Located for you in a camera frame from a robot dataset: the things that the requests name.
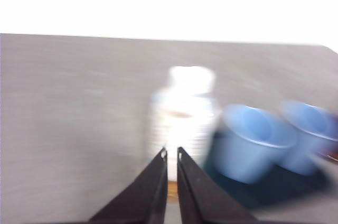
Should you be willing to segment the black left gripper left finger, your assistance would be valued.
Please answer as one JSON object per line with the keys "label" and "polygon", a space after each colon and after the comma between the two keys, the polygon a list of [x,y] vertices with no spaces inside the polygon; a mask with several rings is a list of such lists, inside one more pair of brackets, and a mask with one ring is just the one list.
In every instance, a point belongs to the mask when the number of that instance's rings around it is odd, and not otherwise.
{"label": "black left gripper left finger", "polygon": [[88,222],[163,223],[167,187],[167,151],[163,148],[125,190]]}

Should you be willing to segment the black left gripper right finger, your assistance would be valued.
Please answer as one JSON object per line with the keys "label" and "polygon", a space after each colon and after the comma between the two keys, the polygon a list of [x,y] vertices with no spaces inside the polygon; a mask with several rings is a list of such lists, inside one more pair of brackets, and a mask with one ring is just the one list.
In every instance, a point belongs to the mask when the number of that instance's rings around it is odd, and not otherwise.
{"label": "black left gripper right finger", "polygon": [[182,147],[177,149],[177,191],[182,223],[258,222],[213,182]]}

